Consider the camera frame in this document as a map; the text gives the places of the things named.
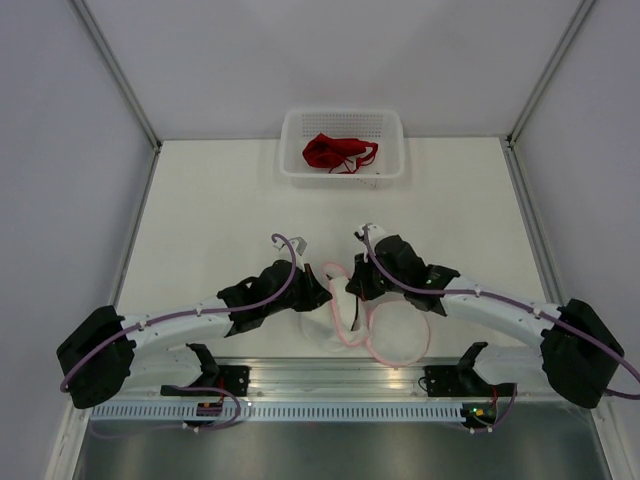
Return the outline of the white padded bra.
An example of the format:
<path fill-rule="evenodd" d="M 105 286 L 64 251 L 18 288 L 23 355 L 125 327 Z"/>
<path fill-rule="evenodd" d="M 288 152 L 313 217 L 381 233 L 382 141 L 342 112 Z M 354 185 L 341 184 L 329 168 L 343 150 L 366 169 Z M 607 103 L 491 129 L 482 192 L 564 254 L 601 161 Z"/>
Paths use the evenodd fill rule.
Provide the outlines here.
<path fill-rule="evenodd" d="M 368 339 L 369 329 L 364 304 L 358 296 L 346 291 L 347 284 L 344 276 L 329 281 L 331 311 L 338 339 L 345 347 L 354 348 Z"/>

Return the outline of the white mesh laundry bag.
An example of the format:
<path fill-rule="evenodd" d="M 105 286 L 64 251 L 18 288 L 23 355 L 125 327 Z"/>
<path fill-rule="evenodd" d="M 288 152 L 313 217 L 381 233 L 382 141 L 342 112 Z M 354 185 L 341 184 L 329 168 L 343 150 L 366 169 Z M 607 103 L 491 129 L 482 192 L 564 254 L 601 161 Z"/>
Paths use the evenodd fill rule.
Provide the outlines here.
<path fill-rule="evenodd" d="M 350 279 L 348 271 L 335 263 L 322 267 L 321 284 L 330 291 L 329 281 L 335 277 Z M 312 312 L 300 315 L 300 329 L 307 340 L 331 353 L 358 349 L 367 352 L 377 362 L 392 368 L 412 365 L 423 358 L 430 342 L 430 325 L 426 316 L 404 300 L 364 304 L 369 329 L 368 339 L 360 346 L 345 347 L 337 337 L 331 301 Z"/>

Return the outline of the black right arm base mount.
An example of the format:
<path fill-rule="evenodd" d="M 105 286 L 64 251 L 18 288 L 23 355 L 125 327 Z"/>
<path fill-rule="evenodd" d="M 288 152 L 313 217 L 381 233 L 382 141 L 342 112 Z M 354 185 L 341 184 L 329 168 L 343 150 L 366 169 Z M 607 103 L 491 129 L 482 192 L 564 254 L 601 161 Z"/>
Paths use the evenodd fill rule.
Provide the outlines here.
<path fill-rule="evenodd" d="M 507 398 L 513 394 L 513 383 L 489 384 L 473 369 L 453 365 L 427 365 L 423 368 L 426 391 L 432 398 Z"/>

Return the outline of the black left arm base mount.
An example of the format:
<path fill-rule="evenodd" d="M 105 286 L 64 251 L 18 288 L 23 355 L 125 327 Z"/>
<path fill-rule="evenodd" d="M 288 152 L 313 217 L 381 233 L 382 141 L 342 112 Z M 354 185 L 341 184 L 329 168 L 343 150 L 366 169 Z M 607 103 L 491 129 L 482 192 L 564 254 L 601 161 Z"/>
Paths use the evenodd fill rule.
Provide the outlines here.
<path fill-rule="evenodd" d="M 163 385 L 160 395 L 163 397 L 205 397 L 219 398 L 233 395 L 246 397 L 250 383 L 250 367 L 246 365 L 222 365 L 216 377 L 202 373 L 186 387 Z"/>

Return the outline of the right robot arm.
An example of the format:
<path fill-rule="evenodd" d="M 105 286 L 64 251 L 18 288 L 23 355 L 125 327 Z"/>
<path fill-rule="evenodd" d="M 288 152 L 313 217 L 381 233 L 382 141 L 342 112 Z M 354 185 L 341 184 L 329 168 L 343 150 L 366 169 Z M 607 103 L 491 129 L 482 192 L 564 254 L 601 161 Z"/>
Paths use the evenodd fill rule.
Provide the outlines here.
<path fill-rule="evenodd" d="M 586 302 L 564 305 L 519 299 L 486 288 L 442 265 L 427 264 L 400 235 L 375 224 L 355 233 L 364 250 L 354 259 L 347 291 L 363 301 L 401 295 L 421 312 L 480 325 L 518 341 L 477 341 L 457 364 L 459 388 L 478 395 L 490 385 L 540 385 L 593 409 L 610 394 L 624 358 L 614 335 Z"/>

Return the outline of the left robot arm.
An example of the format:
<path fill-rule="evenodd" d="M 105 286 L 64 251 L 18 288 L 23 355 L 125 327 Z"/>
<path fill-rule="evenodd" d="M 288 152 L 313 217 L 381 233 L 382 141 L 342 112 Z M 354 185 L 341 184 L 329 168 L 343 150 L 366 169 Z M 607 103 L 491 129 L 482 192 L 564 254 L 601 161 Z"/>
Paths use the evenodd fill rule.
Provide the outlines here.
<path fill-rule="evenodd" d="M 166 396 L 183 387 L 206 396 L 219 375 L 204 341 L 248 333 L 284 311 L 315 312 L 331 299 L 309 265 L 280 259 L 210 299 L 167 313 L 120 315 L 102 306 L 57 348 L 60 389 L 78 409 L 147 387 Z"/>

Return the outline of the red bra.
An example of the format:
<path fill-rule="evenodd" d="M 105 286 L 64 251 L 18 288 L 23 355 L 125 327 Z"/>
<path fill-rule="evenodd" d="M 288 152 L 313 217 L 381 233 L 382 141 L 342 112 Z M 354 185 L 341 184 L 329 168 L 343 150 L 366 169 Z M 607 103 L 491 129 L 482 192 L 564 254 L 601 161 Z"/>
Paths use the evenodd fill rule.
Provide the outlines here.
<path fill-rule="evenodd" d="M 318 134 L 302 151 L 308 166 L 324 169 L 329 174 L 356 174 L 371 165 L 378 154 L 379 145 L 358 138 L 333 138 Z"/>

